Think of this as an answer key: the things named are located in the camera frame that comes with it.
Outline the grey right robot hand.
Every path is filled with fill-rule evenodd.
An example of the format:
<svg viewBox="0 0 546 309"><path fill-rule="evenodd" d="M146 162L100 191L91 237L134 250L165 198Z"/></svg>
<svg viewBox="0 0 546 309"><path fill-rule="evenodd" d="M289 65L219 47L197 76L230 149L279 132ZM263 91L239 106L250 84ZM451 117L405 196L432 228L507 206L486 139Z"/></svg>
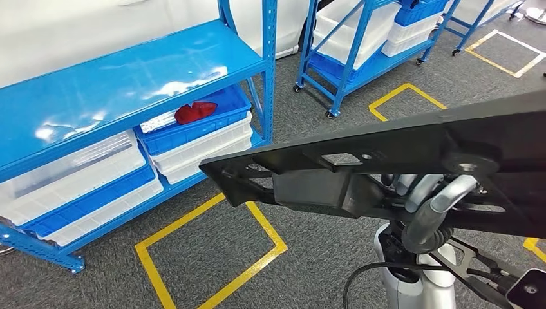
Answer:
<svg viewBox="0 0 546 309"><path fill-rule="evenodd" d="M442 187L445 179L444 174L397 174L393 177L395 192L406 198L404 209L413 215L408 223L389 222L397 237L405 232L410 243L424 244L443 223L448 210L478 187L478 181L471 175L457 176Z"/></svg>

